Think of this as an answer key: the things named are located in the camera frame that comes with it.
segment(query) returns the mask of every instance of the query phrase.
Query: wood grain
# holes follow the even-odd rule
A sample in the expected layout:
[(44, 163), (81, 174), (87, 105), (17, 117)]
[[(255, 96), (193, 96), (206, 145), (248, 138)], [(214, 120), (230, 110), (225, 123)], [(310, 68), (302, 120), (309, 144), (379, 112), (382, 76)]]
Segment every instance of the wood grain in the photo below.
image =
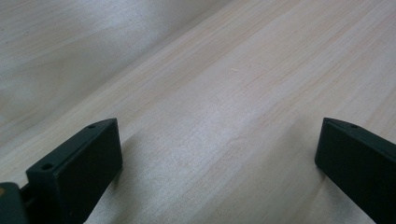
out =
[(0, 179), (117, 118), (87, 223), (373, 223), (314, 156), (324, 117), (396, 142), (396, 2), (199, 2), (2, 3)]

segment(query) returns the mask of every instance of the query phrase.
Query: black plastic piece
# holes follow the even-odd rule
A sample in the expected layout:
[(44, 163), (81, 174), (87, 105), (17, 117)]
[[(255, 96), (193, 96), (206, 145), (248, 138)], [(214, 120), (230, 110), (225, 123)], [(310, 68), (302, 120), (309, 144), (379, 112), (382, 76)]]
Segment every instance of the black plastic piece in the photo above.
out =
[(29, 184), (13, 196), (22, 197), (24, 211), (18, 200), (7, 205), (0, 198), (0, 206), (27, 214), (29, 222), (21, 224), (83, 223), (121, 167), (117, 120), (96, 122), (26, 171)]
[(0, 223), (29, 223), (20, 188), (14, 183), (0, 184)]
[(324, 119), (315, 163), (376, 223), (396, 224), (396, 146), (363, 128)]

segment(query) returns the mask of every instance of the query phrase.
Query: screw hole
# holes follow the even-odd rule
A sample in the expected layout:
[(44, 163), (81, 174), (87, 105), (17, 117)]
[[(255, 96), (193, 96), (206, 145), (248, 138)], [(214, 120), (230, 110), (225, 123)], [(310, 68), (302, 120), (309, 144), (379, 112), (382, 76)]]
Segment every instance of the screw hole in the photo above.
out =
[(52, 165), (51, 163), (47, 163), (47, 164), (43, 165), (43, 166), (41, 167), (41, 169), (42, 169), (42, 170), (49, 170), (49, 169), (52, 168), (52, 167), (53, 167), (53, 165)]

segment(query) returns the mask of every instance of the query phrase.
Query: light wood surface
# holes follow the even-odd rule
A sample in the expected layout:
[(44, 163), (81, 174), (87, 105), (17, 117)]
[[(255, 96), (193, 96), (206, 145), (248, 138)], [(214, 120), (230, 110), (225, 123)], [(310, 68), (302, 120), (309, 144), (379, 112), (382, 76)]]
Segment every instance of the light wood surface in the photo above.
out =
[(0, 72), (1, 181), (118, 119), (87, 223), (373, 223), (314, 156), (324, 117), (396, 142), (396, 1), (5, 1)]

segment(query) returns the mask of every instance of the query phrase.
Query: small hole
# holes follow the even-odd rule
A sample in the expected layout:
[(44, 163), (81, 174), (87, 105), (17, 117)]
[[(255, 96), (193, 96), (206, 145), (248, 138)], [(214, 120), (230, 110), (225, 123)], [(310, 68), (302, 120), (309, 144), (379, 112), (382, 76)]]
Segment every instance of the small hole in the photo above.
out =
[(53, 167), (53, 165), (51, 163), (47, 163), (47, 164), (43, 165), (43, 167), (41, 167), (41, 169), (42, 170), (49, 170), (52, 167)]

